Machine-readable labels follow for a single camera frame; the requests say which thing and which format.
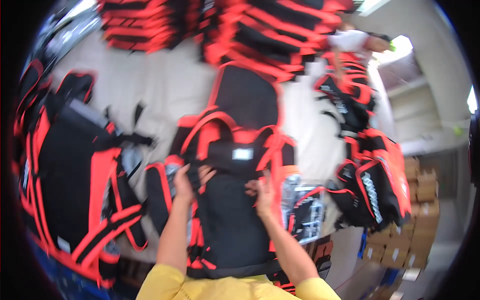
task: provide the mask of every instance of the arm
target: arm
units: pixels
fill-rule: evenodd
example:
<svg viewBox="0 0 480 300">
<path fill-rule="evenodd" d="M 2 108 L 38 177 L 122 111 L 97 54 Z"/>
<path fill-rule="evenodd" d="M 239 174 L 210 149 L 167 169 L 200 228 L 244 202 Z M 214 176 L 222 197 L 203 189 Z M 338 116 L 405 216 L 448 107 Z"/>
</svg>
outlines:
<svg viewBox="0 0 480 300">
<path fill-rule="evenodd" d="M 340 50 L 338 49 L 338 47 L 332 47 L 332 51 L 334 53 L 334 57 L 332 61 L 332 65 L 335 69 L 334 76 L 339 82 L 341 82 L 343 80 L 344 72 L 343 72 L 342 64 L 340 62 L 340 57 L 339 57 Z"/>
<path fill-rule="evenodd" d="M 317 268 L 307 252 L 271 215 L 260 219 L 275 245 L 280 267 L 287 274 L 291 283 L 297 286 L 309 278 L 318 278 Z"/>
<path fill-rule="evenodd" d="M 183 275 L 187 273 L 187 221 L 191 200 L 177 195 L 165 228 L 158 242 L 156 263 L 166 264 L 178 269 Z"/>
<path fill-rule="evenodd" d="M 184 276 L 187 273 L 187 222 L 188 210 L 195 195 L 187 177 L 190 164 L 182 167 L 175 174 L 173 183 L 177 194 L 172 201 L 172 209 L 168 221 L 158 242 L 156 263 L 174 267 Z M 216 173 L 208 166 L 198 169 L 200 183 L 204 185 Z"/>
<path fill-rule="evenodd" d="M 261 180 L 257 182 L 257 214 L 275 245 L 276 255 L 282 270 L 295 286 L 305 279 L 318 278 L 317 268 L 310 256 L 298 244 L 298 241 L 272 217 L 270 205 L 275 191 L 271 182 L 270 173 L 264 171 L 264 175 L 266 179 L 265 182 Z"/>
</svg>

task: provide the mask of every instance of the white sleeve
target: white sleeve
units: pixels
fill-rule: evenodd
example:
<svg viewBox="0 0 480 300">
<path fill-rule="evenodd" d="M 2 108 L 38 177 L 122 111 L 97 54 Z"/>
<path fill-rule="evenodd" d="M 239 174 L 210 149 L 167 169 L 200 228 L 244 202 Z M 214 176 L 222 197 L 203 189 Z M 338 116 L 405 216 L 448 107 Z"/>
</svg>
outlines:
<svg viewBox="0 0 480 300">
<path fill-rule="evenodd" d="M 328 43 L 341 52 L 358 52 L 363 49 L 369 34 L 360 30 L 337 30 L 334 36 L 328 36 Z"/>
</svg>

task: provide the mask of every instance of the stack of cardboard boxes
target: stack of cardboard boxes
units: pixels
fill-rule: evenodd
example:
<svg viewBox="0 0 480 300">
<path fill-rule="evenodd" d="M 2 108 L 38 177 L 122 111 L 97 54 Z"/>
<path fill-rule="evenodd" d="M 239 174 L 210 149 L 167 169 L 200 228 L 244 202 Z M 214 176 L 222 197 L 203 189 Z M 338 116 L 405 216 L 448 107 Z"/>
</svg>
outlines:
<svg viewBox="0 0 480 300">
<path fill-rule="evenodd" d="M 369 234 L 363 259 L 390 268 L 424 268 L 440 217 L 438 183 L 434 170 L 420 173 L 416 158 L 405 159 L 412 214 L 402 228 L 395 224 Z"/>
</svg>

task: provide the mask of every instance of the forearm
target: forearm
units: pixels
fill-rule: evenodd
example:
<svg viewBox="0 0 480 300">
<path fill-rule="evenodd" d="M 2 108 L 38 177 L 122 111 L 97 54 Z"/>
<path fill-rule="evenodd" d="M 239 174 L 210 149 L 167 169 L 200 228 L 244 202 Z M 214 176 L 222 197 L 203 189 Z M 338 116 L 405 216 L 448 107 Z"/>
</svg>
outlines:
<svg viewBox="0 0 480 300">
<path fill-rule="evenodd" d="M 332 65 L 335 69 L 335 71 L 341 72 L 342 71 L 342 65 L 340 63 L 340 50 L 337 47 L 333 47 L 332 51 L 334 53 L 334 58 L 332 61 Z"/>
<path fill-rule="evenodd" d="M 166 264 L 178 269 L 182 274 L 187 272 L 187 201 L 176 199 L 167 224 L 162 231 L 156 254 L 157 264 Z"/>
<path fill-rule="evenodd" d="M 305 279 L 318 277 L 317 268 L 307 252 L 270 214 L 261 216 L 282 270 L 290 282 L 297 285 Z"/>
</svg>

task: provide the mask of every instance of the window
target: window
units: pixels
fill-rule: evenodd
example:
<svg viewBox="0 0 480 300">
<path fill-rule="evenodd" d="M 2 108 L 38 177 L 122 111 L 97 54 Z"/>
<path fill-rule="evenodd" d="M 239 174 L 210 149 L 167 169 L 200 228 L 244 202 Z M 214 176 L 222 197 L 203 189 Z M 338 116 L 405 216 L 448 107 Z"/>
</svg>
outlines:
<svg viewBox="0 0 480 300">
<path fill-rule="evenodd" d="M 475 113 L 475 111 L 478 109 L 477 98 L 475 97 L 475 91 L 473 90 L 473 85 L 472 85 L 472 89 L 470 89 L 470 94 L 468 95 L 468 98 L 467 98 L 467 104 L 468 104 L 468 109 L 472 114 Z"/>
<path fill-rule="evenodd" d="M 395 46 L 396 51 L 392 52 L 390 50 L 387 50 L 383 53 L 374 52 L 372 54 L 373 65 L 378 66 L 383 63 L 392 62 L 402 57 L 405 57 L 412 52 L 412 43 L 410 42 L 410 39 L 406 36 L 397 36 L 392 40 L 392 43 Z"/>
</svg>

